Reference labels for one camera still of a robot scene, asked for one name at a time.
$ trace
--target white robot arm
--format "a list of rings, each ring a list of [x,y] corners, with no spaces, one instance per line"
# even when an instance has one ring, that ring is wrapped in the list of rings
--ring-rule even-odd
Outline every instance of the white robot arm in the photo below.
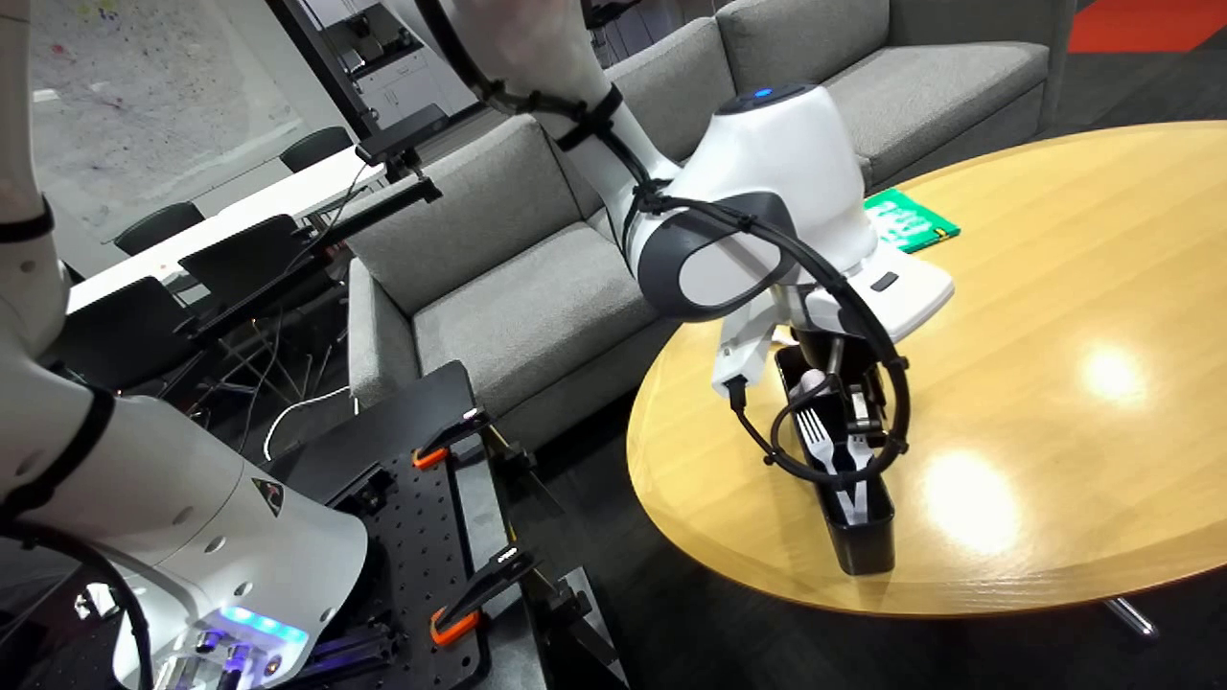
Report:
[[[161,682],[177,653],[189,663],[212,640],[277,685],[347,599],[367,533],[171,406],[112,397],[34,365],[65,319],[65,280],[30,171],[25,20],[25,0],[0,0],[0,520],[105,553],[143,595]],[[138,685],[131,637],[119,637],[114,677]]]
[[[869,433],[850,433],[857,458],[838,479],[782,466],[850,487],[905,452],[910,392],[894,340],[951,299],[951,274],[879,239],[863,214],[863,171],[825,87],[759,87],[728,102],[710,117],[694,158],[673,166],[595,61],[576,0],[450,6],[418,0],[418,6],[431,29],[455,29],[438,47],[460,75],[534,111],[590,179],[647,304],[682,322],[726,319],[713,383],[732,406],[740,406],[732,388],[744,392],[759,374],[782,322],[797,334],[814,374],[838,374],[843,354],[857,383],[874,383],[879,365],[888,373],[897,415],[874,458]]]

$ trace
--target white cable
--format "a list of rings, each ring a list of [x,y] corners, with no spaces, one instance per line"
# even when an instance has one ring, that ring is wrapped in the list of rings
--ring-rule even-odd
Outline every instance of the white cable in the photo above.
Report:
[[[284,406],[284,411],[272,416],[268,433],[263,433],[263,443],[261,443],[263,458],[272,458],[272,435],[277,435],[277,429],[280,429],[280,421],[284,421],[286,415],[296,415],[296,411],[301,411],[301,406],[328,401],[328,397],[337,397],[337,396],[345,396],[345,392],[347,392],[347,388],[332,388],[332,392],[323,392],[323,396],[315,396],[315,397],[298,397],[298,401]]]
[[[363,171],[363,170],[367,170],[367,166],[362,166],[362,170],[353,171],[353,179],[347,179],[347,189],[345,189],[345,194],[342,194],[342,202],[337,202],[332,219],[326,219],[326,223],[323,223],[323,228],[328,228],[328,226],[337,226],[337,223],[342,223],[342,214],[345,214],[347,200],[356,194],[356,179],[362,179],[362,171]]]

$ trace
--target wooden table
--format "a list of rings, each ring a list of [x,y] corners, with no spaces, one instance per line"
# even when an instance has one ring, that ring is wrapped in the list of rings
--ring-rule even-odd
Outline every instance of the wooden table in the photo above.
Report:
[[[763,466],[682,324],[630,421],[658,533],[773,599],[894,616],[1103,602],[1227,562],[1227,121],[1052,136],[910,179],[963,226],[900,350],[897,562],[838,570],[810,484]],[[772,421],[773,374],[751,392]]]

